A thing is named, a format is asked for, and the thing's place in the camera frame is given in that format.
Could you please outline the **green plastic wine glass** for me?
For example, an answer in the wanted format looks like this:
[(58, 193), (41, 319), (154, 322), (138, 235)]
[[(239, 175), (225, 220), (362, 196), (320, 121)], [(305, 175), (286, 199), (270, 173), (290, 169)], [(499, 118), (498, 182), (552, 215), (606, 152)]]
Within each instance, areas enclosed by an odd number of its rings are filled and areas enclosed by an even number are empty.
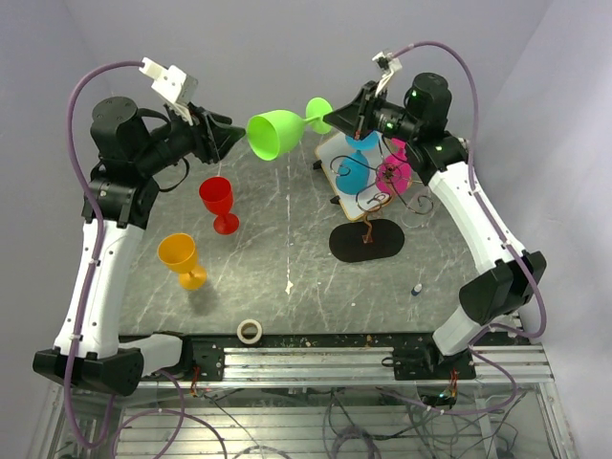
[(283, 109), (254, 115), (246, 128), (251, 151), (260, 160), (274, 161), (294, 149), (308, 127), (320, 135), (330, 132), (332, 126), (323, 118), (332, 111), (332, 105), (325, 98), (312, 98), (304, 117)]

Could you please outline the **blue plastic wine glass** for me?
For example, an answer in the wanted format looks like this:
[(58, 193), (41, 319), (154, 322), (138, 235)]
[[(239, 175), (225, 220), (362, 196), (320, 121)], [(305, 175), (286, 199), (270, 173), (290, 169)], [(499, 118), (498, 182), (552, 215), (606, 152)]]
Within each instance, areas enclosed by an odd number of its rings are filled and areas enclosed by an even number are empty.
[(335, 167), (336, 187), (347, 195), (357, 195), (368, 185), (371, 171), (369, 160), (365, 157), (364, 152), (378, 144), (379, 136), (376, 132), (371, 132), (363, 140), (355, 140), (350, 136), (346, 136), (345, 140), (352, 151), (345, 154), (339, 165)]

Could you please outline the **red plastic wine glass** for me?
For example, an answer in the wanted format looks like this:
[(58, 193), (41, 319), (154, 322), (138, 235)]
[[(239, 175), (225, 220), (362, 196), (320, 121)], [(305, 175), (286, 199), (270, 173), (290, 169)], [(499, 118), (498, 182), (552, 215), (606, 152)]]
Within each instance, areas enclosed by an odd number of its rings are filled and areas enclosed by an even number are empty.
[(215, 215), (214, 230), (222, 235), (230, 235), (239, 228), (238, 217), (231, 212), (233, 191), (228, 179), (215, 176), (203, 181), (199, 196), (208, 211)]

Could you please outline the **pink plastic wine glass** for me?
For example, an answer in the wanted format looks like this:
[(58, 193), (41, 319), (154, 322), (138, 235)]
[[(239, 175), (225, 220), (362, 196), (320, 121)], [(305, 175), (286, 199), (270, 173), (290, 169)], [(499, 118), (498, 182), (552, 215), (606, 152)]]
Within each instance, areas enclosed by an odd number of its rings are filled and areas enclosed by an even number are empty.
[(412, 168), (407, 162), (405, 143), (397, 139), (390, 142), (388, 155), (377, 167), (375, 185), (383, 193), (402, 195), (411, 185)]

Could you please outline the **orange plastic wine glass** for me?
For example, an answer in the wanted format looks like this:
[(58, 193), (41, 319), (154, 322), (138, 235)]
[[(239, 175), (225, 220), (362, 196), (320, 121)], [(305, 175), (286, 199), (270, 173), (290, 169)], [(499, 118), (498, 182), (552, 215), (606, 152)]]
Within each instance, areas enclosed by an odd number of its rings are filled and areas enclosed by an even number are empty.
[(160, 261), (178, 275), (182, 288), (195, 291), (207, 281), (207, 272), (199, 264), (198, 251), (194, 239), (186, 233), (168, 235), (158, 246)]

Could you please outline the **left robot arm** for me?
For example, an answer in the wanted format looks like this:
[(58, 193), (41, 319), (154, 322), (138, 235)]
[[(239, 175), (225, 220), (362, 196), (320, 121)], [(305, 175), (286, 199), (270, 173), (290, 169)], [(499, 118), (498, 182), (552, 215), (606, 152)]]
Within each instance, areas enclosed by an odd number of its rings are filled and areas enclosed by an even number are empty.
[(163, 370), (174, 380), (194, 370), (191, 338), (155, 332), (120, 342), (128, 271), (161, 188), (156, 174), (192, 154), (225, 159), (246, 131), (231, 118), (190, 103), (191, 121), (111, 97), (92, 112), (99, 161), (86, 181), (83, 248), (69, 311), (54, 345), (33, 357), (33, 371), (54, 383), (128, 396), (143, 377)]

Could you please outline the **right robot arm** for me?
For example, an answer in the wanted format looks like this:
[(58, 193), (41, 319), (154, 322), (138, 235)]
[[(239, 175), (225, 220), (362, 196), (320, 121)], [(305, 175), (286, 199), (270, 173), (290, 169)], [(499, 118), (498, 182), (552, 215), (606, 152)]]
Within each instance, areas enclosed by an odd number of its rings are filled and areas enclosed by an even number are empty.
[(413, 78), (402, 104), (387, 101), (374, 81), (348, 104), (323, 116), (341, 133), (359, 140), (377, 132), (404, 143), (410, 167), (441, 201), (468, 244), (478, 276), (460, 289), (459, 305), (433, 333), (436, 346), (421, 356), (432, 378), (445, 377), (454, 355), (474, 344), (499, 318), (530, 300), (544, 304), (538, 283), (547, 263), (528, 251), (503, 223), (476, 179), (470, 144), (447, 130), (452, 95), (434, 73)]

